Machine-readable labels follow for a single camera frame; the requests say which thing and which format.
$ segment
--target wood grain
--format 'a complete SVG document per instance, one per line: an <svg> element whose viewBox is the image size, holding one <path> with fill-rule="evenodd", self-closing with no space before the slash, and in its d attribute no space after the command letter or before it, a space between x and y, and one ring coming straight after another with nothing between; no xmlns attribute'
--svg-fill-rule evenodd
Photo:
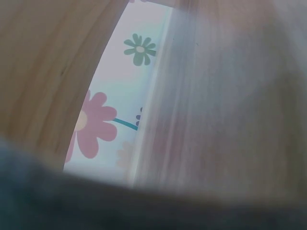
<svg viewBox="0 0 307 230"><path fill-rule="evenodd" d="M64 164L88 86L128 0L0 2L0 133Z"/></svg>
<svg viewBox="0 0 307 230"><path fill-rule="evenodd" d="M136 187L306 198L306 12L304 0L177 1L142 113Z"/></svg>

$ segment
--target flower center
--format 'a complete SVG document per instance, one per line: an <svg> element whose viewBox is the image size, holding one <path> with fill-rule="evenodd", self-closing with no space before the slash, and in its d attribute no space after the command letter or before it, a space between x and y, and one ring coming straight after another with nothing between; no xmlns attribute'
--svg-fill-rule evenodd
<svg viewBox="0 0 307 230"><path fill-rule="evenodd" d="M142 46L138 46L138 47L136 47L136 51L137 51L138 53L144 53L144 52L145 52L145 49L144 49L144 47L142 47Z"/></svg>
<svg viewBox="0 0 307 230"><path fill-rule="evenodd" d="M75 126L75 131L80 131L81 129L83 129L86 126L86 123L87 123L87 115L83 110L81 110Z"/></svg>

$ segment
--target floral wallpaper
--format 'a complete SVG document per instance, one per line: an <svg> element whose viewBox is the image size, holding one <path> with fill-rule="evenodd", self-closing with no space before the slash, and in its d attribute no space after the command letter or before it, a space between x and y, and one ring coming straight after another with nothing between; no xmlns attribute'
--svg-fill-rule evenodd
<svg viewBox="0 0 307 230"><path fill-rule="evenodd" d="M64 171L122 183L132 166L133 145L156 53L171 8L130 0L86 94Z"/></svg>

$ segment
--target dark fabric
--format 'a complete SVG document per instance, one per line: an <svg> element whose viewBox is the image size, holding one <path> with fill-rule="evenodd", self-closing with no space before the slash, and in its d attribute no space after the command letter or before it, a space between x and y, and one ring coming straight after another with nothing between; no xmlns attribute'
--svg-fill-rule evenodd
<svg viewBox="0 0 307 230"><path fill-rule="evenodd" d="M0 230L298 230L301 207L200 204L51 172L0 146Z"/></svg>

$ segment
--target wooden door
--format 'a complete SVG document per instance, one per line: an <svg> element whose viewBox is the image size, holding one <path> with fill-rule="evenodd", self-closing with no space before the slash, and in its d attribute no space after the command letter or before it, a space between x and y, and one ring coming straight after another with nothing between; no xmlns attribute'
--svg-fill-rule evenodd
<svg viewBox="0 0 307 230"><path fill-rule="evenodd" d="M128 0L0 2L0 133L62 168L86 91Z"/></svg>

